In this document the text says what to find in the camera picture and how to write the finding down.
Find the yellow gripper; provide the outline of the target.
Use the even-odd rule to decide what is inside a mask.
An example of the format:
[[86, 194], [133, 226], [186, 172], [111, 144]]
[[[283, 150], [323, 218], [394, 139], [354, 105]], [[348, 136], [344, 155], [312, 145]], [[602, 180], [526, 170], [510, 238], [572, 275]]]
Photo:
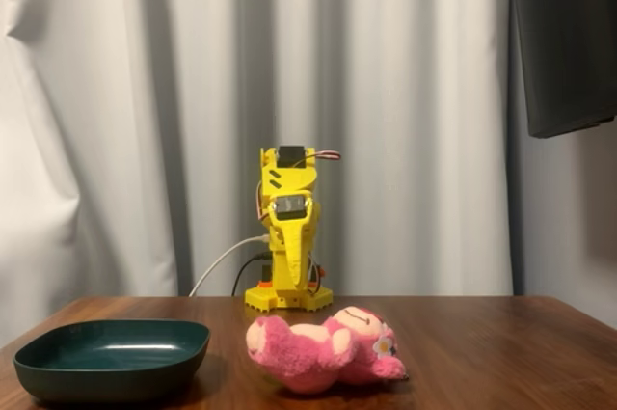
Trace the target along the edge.
[[319, 264], [312, 256], [320, 204], [309, 192], [273, 196], [267, 204], [267, 226], [274, 226], [273, 285], [277, 291], [318, 292]]

